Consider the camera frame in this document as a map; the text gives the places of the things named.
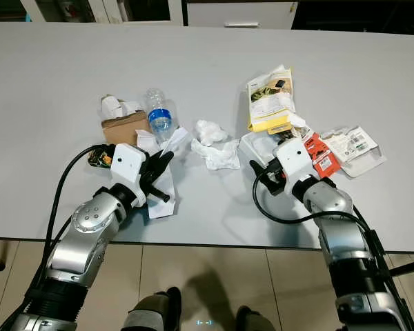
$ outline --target floor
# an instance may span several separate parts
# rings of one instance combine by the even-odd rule
[[[0,259],[6,260],[0,272],[0,324],[21,302],[41,250],[41,243],[0,241]],[[410,261],[414,255],[388,258],[394,266]],[[396,283],[414,317],[414,273]],[[260,311],[276,330],[340,327],[321,252],[110,245],[77,329],[120,330],[126,312],[140,298],[172,285],[183,294],[182,331],[233,330],[243,304]]]

